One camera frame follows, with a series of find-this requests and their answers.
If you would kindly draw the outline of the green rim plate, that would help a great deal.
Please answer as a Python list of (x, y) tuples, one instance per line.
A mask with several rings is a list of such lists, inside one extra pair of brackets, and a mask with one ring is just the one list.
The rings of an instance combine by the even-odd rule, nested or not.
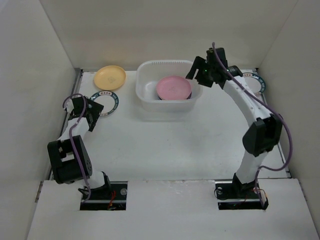
[(251, 72), (244, 72), (243, 77), (251, 91), (256, 95), (262, 95), (266, 90), (266, 82), (259, 75)]
[(119, 106), (119, 97), (113, 91), (101, 90), (94, 93), (89, 99), (103, 105), (101, 117), (112, 115)]

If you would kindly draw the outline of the pink plastic plate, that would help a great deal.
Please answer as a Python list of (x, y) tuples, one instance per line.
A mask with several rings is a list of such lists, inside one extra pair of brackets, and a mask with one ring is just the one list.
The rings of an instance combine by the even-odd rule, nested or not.
[(178, 91), (189, 91), (192, 92), (191, 83), (181, 76), (171, 75), (166, 76), (158, 81), (155, 88), (156, 92), (161, 91), (170, 91), (170, 92), (178, 92)]

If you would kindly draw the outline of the yellow plastic plate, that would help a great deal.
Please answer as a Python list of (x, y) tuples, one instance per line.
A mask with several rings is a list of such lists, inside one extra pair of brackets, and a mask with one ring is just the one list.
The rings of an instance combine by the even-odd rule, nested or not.
[(125, 70), (116, 65), (108, 65), (99, 69), (93, 82), (101, 90), (112, 91), (120, 88), (126, 81), (127, 74)]

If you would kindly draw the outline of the purple plastic plate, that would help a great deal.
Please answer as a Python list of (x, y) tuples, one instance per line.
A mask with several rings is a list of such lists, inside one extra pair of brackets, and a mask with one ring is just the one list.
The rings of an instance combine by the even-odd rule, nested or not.
[(157, 91), (157, 96), (164, 101), (188, 100), (192, 96), (191, 91)]

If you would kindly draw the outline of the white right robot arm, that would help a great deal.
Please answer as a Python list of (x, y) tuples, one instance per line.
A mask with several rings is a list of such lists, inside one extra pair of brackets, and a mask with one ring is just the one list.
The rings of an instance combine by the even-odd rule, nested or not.
[(240, 167), (231, 183), (216, 184), (217, 197), (221, 200), (240, 199), (253, 194), (259, 167), (279, 143), (283, 127), (280, 118), (257, 99), (241, 70), (228, 65), (222, 47), (209, 48), (206, 58), (196, 56), (186, 78), (209, 88), (213, 84), (219, 85), (233, 99), (248, 124), (242, 137), (245, 152)]

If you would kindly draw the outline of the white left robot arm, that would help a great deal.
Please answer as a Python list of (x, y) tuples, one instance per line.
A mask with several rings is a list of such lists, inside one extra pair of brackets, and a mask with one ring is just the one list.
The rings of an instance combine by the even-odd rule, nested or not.
[(47, 144), (53, 173), (58, 184), (82, 182), (87, 195), (96, 192), (107, 198), (113, 186), (107, 174), (93, 168), (84, 138), (92, 132), (104, 108), (103, 105), (76, 93), (67, 97), (62, 108), (68, 113), (67, 126), (61, 136)]

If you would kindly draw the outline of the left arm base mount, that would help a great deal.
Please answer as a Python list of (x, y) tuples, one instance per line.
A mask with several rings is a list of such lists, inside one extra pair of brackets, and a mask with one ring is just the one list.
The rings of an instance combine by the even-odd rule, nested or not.
[(82, 194), (80, 211), (125, 211), (127, 207), (127, 181), (112, 181), (111, 190), (92, 189), (90, 198), (87, 187), (79, 188)]

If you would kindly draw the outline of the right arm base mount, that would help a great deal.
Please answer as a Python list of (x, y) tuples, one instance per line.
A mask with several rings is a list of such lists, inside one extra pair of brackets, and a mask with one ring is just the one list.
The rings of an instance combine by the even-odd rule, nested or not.
[(264, 189), (255, 188), (236, 193), (231, 183), (215, 184), (214, 196), (219, 210), (263, 210), (269, 206), (269, 200)]

